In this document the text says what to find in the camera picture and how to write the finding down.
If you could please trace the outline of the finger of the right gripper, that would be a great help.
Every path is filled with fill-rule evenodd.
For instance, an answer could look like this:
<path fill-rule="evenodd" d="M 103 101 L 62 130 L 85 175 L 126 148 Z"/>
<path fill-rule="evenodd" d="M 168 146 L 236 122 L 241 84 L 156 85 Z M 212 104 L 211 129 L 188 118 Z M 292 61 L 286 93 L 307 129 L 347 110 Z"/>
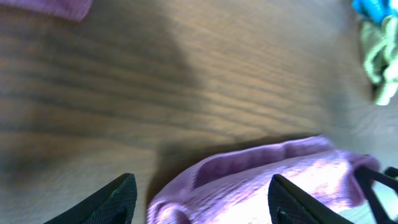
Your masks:
<path fill-rule="evenodd" d="M 361 166 L 355 170 L 354 176 L 371 207 L 376 223 L 397 224 L 397 221 L 389 218 L 381 201 L 377 198 L 375 191 L 373 191 L 373 183 L 379 182 L 392 189 L 397 194 L 397 168 L 388 167 L 383 173 L 380 173 L 365 166 Z"/>

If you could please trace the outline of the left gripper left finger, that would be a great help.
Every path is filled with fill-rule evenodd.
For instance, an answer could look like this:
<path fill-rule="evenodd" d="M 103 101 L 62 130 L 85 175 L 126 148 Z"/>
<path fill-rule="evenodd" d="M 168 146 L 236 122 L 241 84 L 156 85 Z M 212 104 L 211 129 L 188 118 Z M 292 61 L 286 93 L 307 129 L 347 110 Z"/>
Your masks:
<path fill-rule="evenodd" d="M 131 224 L 136 201 L 135 176 L 125 173 L 45 224 Z"/>

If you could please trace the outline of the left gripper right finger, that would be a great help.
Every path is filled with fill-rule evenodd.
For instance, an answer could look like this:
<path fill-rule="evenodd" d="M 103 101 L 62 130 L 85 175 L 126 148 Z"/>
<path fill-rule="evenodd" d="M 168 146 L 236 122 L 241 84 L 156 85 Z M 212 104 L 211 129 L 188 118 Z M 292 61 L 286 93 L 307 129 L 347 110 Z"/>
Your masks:
<path fill-rule="evenodd" d="M 272 176 L 267 199 L 272 224 L 353 224 L 280 174 Z"/>

